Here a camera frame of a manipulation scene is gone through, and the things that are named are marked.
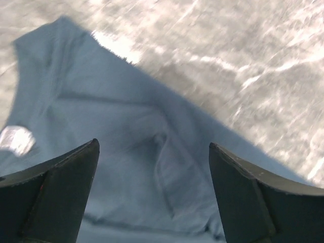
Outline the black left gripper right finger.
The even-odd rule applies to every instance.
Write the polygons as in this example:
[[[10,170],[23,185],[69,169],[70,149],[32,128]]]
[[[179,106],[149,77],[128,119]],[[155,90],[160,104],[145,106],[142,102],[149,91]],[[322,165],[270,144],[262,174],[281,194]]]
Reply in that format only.
[[[215,143],[209,165],[227,242],[323,242],[322,188],[276,175]]]

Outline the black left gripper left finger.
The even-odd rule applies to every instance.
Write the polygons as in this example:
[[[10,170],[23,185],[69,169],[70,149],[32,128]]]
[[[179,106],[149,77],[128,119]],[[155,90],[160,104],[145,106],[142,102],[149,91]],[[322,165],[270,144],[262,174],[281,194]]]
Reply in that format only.
[[[97,139],[1,177],[1,242],[76,242],[100,145]]]

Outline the teal blue t shirt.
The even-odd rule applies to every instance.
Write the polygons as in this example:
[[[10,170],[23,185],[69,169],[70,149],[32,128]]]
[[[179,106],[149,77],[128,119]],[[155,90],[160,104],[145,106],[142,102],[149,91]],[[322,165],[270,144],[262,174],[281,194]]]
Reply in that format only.
[[[301,182],[182,96],[61,17],[14,41],[19,83],[7,126],[36,142],[1,151],[1,174],[92,140],[100,156],[78,242],[224,242],[209,145]]]

